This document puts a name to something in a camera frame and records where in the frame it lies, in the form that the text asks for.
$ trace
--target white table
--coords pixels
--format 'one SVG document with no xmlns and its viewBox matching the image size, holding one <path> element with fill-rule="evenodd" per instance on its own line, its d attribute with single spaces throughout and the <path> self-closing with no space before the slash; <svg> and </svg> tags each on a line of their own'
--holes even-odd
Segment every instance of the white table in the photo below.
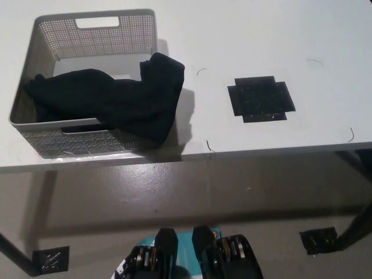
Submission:
<svg viewBox="0 0 372 279">
<path fill-rule="evenodd" d="M 163 148 L 151 159 L 41 158 L 8 123 L 35 18 L 136 8 L 155 11 L 158 38 L 186 66 L 184 88 L 194 100 L 177 111 L 184 148 Z M 372 147 L 369 0 L 18 0 L 5 1 L 0 13 L 2 172 Z M 296 107 L 287 121 L 243 123 L 234 116 L 227 86 L 254 76 L 286 82 Z M 181 96 L 179 104 L 186 102 Z"/>
</svg>

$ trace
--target black fabric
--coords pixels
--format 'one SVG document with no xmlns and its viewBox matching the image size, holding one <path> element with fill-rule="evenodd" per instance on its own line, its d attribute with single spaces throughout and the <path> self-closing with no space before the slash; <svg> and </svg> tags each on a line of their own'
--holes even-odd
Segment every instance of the black fabric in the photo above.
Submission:
<svg viewBox="0 0 372 279">
<path fill-rule="evenodd" d="M 162 144 L 176 115 L 185 67 L 161 53 L 139 66 L 141 81 L 87 69 L 51 78 L 39 74 L 24 89 L 35 101 L 38 122 L 94 117 Z"/>
</svg>

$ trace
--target perforated basket wall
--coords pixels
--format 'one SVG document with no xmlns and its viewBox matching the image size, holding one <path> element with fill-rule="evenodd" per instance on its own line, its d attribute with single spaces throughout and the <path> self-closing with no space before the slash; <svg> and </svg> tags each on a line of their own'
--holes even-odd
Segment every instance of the perforated basket wall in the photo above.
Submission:
<svg viewBox="0 0 372 279">
<path fill-rule="evenodd" d="M 114 27 L 78 28 L 76 19 L 118 17 Z M 33 100 L 22 90 L 36 74 L 52 77 L 56 61 L 103 55 L 153 54 L 157 51 L 152 10 L 75 13 L 42 16 L 35 21 L 11 124 L 45 158 L 148 149 L 151 141 L 119 130 L 65 134 L 61 128 L 99 123 L 94 119 L 36 123 Z"/>
</svg>

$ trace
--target concrete floor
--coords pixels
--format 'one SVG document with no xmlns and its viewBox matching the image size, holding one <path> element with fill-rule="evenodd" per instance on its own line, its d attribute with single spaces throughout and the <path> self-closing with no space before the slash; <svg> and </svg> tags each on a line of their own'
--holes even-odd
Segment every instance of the concrete floor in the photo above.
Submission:
<svg viewBox="0 0 372 279">
<path fill-rule="evenodd" d="M 23 252 L 70 246 L 68 272 L 109 279 L 160 227 L 244 234 L 265 279 L 372 278 L 372 237 L 308 256 L 298 232 L 342 232 L 372 185 L 333 153 L 146 164 L 0 176 L 0 232 Z M 0 278 L 28 278 L 0 255 Z"/>
</svg>

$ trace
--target gray plastic basket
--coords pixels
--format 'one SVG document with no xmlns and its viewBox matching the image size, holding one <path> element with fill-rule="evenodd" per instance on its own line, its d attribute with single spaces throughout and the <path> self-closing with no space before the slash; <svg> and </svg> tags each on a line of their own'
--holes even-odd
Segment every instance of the gray plastic basket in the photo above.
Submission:
<svg viewBox="0 0 372 279">
<path fill-rule="evenodd" d="M 80 19 L 102 17 L 117 17 L 119 25 L 97 28 L 79 28 L 77 25 Z M 156 51 L 156 22 L 152 10 L 39 17 L 33 28 L 10 122 L 43 158 L 153 148 L 154 142 L 120 130 L 91 131 L 90 127 L 99 124 L 97 119 L 36 123 L 34 102 L 22 87 L 36 74 L 52 77 L 85 67 L 122 76 L 128 75 L 129 65 L 135 72 L 132 76 L 138 78 L 140 61 Z M 76 126 L 84 126 L 89 131 L 64 132 L 66 128 Z"/>
</svg>

